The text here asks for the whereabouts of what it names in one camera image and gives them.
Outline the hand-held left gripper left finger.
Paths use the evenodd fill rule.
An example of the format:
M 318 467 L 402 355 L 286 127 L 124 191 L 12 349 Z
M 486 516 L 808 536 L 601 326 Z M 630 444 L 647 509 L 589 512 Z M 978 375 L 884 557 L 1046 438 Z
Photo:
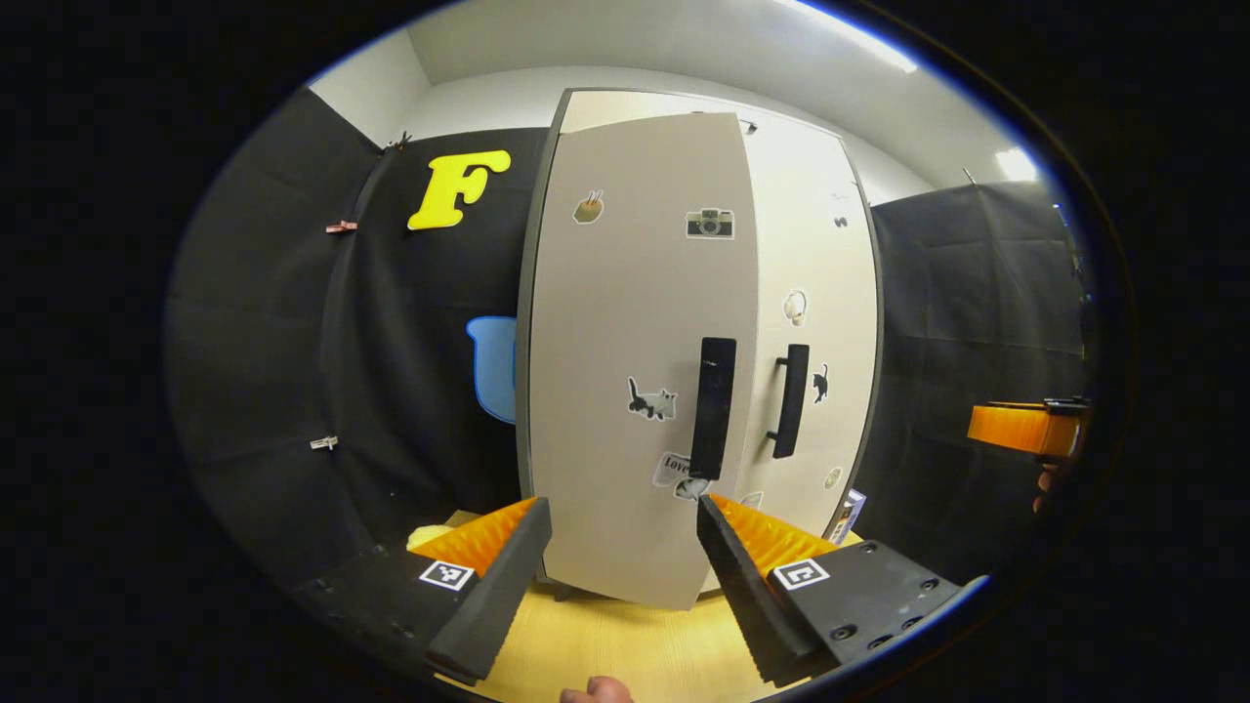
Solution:
M 408 549 L 379 545 L 294 589 L 300 605 L 388 665 L 488 678 L 551 538 L 541 497 Z

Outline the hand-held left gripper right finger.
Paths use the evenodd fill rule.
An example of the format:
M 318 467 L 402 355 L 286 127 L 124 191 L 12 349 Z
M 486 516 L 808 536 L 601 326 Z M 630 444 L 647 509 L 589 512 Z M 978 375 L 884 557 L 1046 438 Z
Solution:
M 852 675 L 940 624 L 982 589 L 880 540 L 835 545 L 718 494 L 696 533 L 762 680 Z

